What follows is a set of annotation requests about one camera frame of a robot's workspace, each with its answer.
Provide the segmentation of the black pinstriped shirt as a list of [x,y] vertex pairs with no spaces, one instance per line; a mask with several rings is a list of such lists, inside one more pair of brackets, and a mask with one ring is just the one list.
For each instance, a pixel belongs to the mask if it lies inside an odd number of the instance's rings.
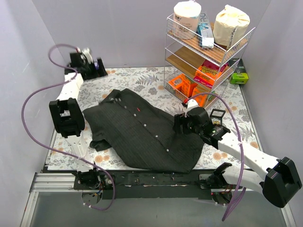
[[83,114],[92,132],[90,147],[113,148],[129,167],[188,173],[201,157],[198,135],[175,133],[172,115],[127,88],[114,89]]

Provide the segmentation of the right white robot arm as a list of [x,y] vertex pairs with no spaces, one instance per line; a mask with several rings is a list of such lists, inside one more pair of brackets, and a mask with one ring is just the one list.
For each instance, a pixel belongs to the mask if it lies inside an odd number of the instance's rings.
[[261,193],[267,201],[283,208],[302,188],[295,163],[288,157],[279,159],[263,153],[248,143],[238,141],[228,128],[215,124],[202,107],[174,116],[177,133],[197,134],[204,143],[243,160],[249,170],[223,163],[208,178],[200,180],[204,188],[225,188],[236,185]]

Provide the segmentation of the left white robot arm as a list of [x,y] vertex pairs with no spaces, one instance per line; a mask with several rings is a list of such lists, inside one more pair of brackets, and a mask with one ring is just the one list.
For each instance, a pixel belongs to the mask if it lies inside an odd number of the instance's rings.
[[49,109],[57,133],[61,134],[77,156],[76,171],[91,172],[93,159],[85,145],[83,131],[85,119],[78,104],[80,88],[85,80],[108,75],[101,58],[93,60],[89,48],[70,53],[71,62],[64,70],[65,84],[56,100],[49,103]]

